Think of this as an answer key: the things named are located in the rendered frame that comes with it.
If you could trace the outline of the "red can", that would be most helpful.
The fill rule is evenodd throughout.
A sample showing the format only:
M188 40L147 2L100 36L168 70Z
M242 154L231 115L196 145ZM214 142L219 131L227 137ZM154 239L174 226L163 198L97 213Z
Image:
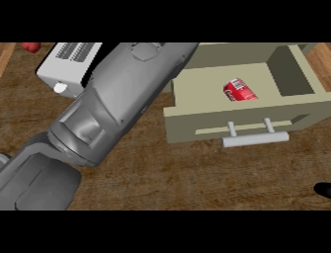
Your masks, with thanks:
M258 99L258 95L240 78L233 79L224 85L224 93L231 101L249 101Z

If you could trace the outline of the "beige open drawer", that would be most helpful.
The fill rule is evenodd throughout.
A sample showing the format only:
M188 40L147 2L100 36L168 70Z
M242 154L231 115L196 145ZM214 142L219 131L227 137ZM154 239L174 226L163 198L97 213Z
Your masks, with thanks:
M174 105L165 108L171 143L311 127L331 116L331 92L317 78L304 42L205 42L172 80ZM231 101L224 85L240 78L258 99Z

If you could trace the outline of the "white appliance with vents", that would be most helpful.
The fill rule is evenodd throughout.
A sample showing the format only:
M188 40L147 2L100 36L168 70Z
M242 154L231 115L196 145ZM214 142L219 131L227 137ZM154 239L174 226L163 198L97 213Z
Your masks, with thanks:
M36 74L61 96L76 98L83 92L82 79L101 46L101 42L55 44Z

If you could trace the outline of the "small red object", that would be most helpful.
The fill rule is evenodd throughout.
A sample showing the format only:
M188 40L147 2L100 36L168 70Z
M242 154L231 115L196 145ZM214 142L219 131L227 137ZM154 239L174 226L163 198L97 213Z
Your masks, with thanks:
M39 42L24 42L23 49L30 53L36 53L42 48L42 44Z

